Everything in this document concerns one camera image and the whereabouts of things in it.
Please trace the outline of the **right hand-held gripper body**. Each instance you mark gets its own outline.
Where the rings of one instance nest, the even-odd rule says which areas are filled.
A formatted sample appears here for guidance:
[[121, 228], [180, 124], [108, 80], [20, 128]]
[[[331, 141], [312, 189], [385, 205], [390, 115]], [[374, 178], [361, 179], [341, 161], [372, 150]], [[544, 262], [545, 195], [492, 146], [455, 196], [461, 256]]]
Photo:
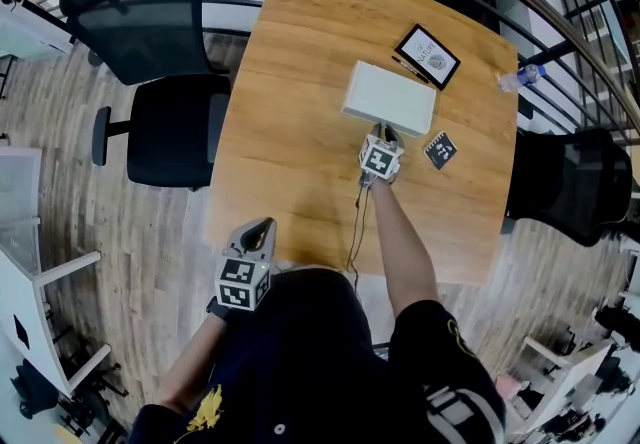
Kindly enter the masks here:
[[396, 130], [388, 124], [375, 124], [366, 135], [358, 156], [359, 185], [368, 189], [376, 179], [392, 184], [400, 170], [403, 154], [404, 142]]

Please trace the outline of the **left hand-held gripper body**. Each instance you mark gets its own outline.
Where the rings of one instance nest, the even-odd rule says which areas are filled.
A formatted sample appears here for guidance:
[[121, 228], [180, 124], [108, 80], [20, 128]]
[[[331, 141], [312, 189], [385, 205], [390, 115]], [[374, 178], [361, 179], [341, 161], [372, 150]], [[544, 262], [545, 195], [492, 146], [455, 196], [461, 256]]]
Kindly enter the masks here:
[[248, 251], [239, 243], [223, 249], [216, 270], [216, 297], [230, 309], [255, 311], [271, 287], [274, 244]]

